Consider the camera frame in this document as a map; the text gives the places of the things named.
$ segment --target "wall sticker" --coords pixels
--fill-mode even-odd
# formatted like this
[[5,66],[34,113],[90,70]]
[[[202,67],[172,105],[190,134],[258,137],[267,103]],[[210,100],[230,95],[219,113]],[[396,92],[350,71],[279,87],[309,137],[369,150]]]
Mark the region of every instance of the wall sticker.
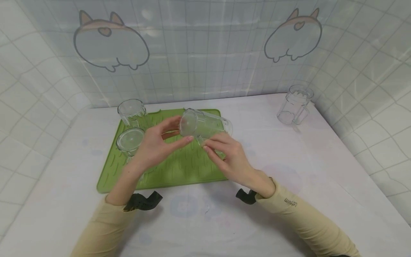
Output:
[[118,66],[137,70],[150,57],[143,37],[127,27],[120,16],[111,12],[110,20],[93,20],[81,10],[80,27],[74,33],[74,47],[86,62],[115,72]]
[[323,28],[317,20],[320,9],[310,16],[298,16],[298,8],[268,37],[264,45],[266,57],[277,63],[282,57],[291,61],[311,53],[320,42]]

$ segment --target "right hand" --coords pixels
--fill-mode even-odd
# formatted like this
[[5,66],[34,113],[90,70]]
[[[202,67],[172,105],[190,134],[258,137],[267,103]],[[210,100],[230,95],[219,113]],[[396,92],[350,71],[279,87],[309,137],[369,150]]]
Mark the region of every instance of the right hand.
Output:
[[[205,140],[203,148],[210,160],[229,180],[254,190],[264,198],[274,194],[275,185],[272,180],[264,172],[251,166],[242,145],[227,133],[215,134]],[[214,150],[224,153],[226,155],[224,160]]]

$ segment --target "cup base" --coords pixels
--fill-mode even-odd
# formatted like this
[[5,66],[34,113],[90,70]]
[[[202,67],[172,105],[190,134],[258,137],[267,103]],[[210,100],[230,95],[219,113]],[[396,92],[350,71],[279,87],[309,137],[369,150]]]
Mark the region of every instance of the cup base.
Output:
[[289,111],[281,111],[277,114],[277,118],[284,124],[291,124],[294,120],[294,114]]

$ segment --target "white table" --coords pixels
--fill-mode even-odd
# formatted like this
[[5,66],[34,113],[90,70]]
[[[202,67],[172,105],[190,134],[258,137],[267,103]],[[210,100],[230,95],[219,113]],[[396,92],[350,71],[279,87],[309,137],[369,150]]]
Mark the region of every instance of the white table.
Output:
[[[276,118],[284,94],[152,104],[147,111],[216,108],[233,123],[255,168],[337,223],[363,256],[411,255],[411,228],[313,105],[300,133]],[[96,191],[120,117],[116,108],[79,115],[0,245],[0,256],[68,256],[103,197]],[[230,181],[158,189],[141,211],[121,256],[311,256],[260,206],[246,205]],[[153,190],[140,191],[148,197]]]

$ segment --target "corgi ear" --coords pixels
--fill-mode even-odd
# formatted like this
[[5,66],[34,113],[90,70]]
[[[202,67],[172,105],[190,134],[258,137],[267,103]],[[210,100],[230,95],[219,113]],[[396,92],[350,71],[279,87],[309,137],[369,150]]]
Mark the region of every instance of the corgi ear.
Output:
[[290,17],[288,17],[287,20],[291,20],[291,19],[294,19],[294,18],[297,18],[297,17],[298,17],[298,8],[296,8],[296,9],[291,13]]
[[320,12],[320,8],[317,8],[314,10],[314,12],[312,12],[310,16],[316,19],[318,17],[319,12]]
[[118,23],[118,24],[121,24],[121,25],[124,25],[123,20],[122,20],[122,19],[120,18],[120,16],[119,16],[117,13],[115,13],[115,12],[111,12],[111,13],[110,13],[110,21],[115,22],[115,23]]
[[90,17],[90,15],[88,15],[88,14],[87,14],[85,11],[83,11],[83,10],[80,10],[79,15],[80,15],[80,26],[83,25],[83,24],[85,24],[85,23],[87,23],[87,22],[89,22],[89,21],[92,21],[92,20],[93,20],[93,19]]

